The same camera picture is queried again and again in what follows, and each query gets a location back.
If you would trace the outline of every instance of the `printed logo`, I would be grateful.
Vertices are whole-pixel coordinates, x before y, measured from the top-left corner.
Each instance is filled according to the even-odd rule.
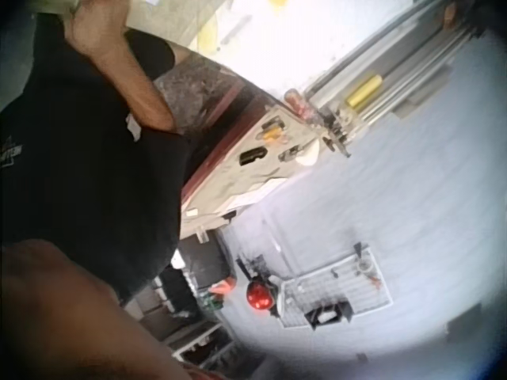
[[[2,169],[14,165],[14,158],[21,154],[22,145],[15,145],[11,136],[2,144]]]

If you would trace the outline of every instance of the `person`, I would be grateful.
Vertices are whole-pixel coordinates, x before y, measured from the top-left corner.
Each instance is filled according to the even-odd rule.
[[[189,144],[152,82],[170,46],[124,34],[127,0],[80,4],[38,16],[32,72],[0,114],[2,244],[50,241],[123,305],[176,248]]]
[[[29,80],[0,115],[0,357],[17,378],[219,378],[176,362],[121,307],[170,262],[189,154],[152,83],[173,52],[124,33],[128,6],[39,15]]]

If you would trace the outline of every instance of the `yellow cylinder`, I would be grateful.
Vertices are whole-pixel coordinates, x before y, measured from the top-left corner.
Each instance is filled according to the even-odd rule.
[[[382,77],[378,74],[369,78],[347,98],[347,103],[352,108],[357,107],[357,105],[368,99],[382,85],[382,81]]]

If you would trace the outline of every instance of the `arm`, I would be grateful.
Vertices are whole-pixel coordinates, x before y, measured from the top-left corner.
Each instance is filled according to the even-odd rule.
[[[82,0],[64,18],[65,37],[115,86],[139,125],[177,133],[169,107],[123,36],[129,5],[129,0]]]
[[[2,335],[35,378],[189,380],[112,289],[53,244],[2,251]]]

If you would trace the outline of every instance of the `red light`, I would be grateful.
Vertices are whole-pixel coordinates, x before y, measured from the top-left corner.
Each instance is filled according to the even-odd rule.
[[[246,300],[257,310],[269,310],[275,304],[268,287],[259,282],[252,282],[248,285]]]

